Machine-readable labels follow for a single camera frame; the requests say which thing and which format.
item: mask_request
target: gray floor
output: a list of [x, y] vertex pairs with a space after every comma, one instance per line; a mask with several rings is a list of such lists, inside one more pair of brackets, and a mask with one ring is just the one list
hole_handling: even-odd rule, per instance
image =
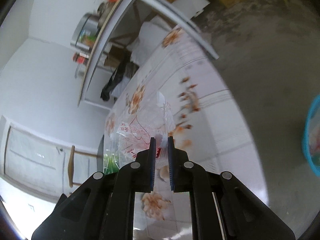
[[320, 93], [320, 17], [307, 0], [212, 2], [195, 22], [211, 33], [215, 67], [256, 142], [270, 208], [298, 238], [320, 210], [320, 178], [301, 152], [311, 100]]

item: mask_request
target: white wall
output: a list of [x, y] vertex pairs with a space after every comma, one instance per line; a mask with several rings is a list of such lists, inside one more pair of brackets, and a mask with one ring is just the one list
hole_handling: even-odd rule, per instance
[[35, 0], [29, 36], [70, 48], [73, 32], [81, 17], [96, 11], [105, 0]]
[[57, 144], [96, 152], [108, 111], [80, 104], [73, 51], [27, 39], [0, 77], [0, 114]]
[[16, 0], [0, 28], [0, 71], [28, 38], [34, 0]]
[[31, 196], [2, 178], [0, 195], [12, 221], [27, 239], [31, 239], [36, 228], [52, 213], [55, 204]]

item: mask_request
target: silver rivet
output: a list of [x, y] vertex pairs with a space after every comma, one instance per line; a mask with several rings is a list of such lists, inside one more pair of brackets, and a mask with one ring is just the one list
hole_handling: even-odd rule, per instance
[[133, 169], [137, 169], [137, 168], [139, 168], [140, 167], [140, 163], [137, 163], [137, 162], [133, 162], [133, 163], [131, 163], [131, 168], [133, 168]]
[[94, 179], [101, 179], [103, 177], [103, 173], [98, 171], [93, 175]]
[[192, 168], [193, 167], [193, 163], [192, 162], [185, 162], [183, 164], [183, 166], [185, 166], [186, 168]]
[[224, 179], [231, 179], [232, 178], [232, 174], [228, 171], [225, 171], [224, 173], [222, 173], [222, 177]]

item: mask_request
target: concrete floor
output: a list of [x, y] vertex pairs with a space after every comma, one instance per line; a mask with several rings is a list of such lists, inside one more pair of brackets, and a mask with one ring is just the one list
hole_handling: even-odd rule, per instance
[[298, 238], [320, 210], [320, 178], [301, 151], [312, 99], [320, 93], [320, 17], [308, 0], [213, 1], [195, 22], [211, 33], [213, 64], [256, 142], [270, 208]]

